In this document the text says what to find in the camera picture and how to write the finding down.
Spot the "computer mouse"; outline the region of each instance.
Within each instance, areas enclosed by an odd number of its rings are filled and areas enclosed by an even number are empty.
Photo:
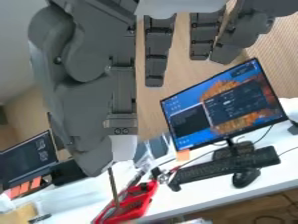
[[[251,185],[261,175],[260,169],[249,169],[243,173],[236,173],[233,176],[233,185],[236,188],[244,188]]]

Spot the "ceiling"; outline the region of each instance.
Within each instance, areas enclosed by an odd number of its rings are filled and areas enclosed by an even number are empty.
[[[34,85],[27,28],[46,0],[3,0],[0,3],[0,104]]]

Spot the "red object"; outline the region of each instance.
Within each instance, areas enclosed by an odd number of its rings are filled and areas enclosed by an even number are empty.
[[[41,186],[42,177],[37,177],[31,184],[31,190]]]
[[[119,210],[116,211],[115,201],[112,201],[95,218],[94,224],[116,224],[143,217],[152,202],[152,196],[156,193],[158,187],[159,182],[154,180],[122,192],[119,195]]]

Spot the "screen display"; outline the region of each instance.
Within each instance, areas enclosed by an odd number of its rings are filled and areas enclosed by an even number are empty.
[[[0,153],[3,179],[13,182],[58,162],[51,133],[46,132]]]
[[[178,150],[288,119],[257,59],[167,98],[162,107]]]

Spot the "wooden wall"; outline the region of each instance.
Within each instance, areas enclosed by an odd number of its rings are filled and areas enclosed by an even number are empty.
[[[6,105],[9,122],[22,142],[50,129],[41,89],[34,87]]]

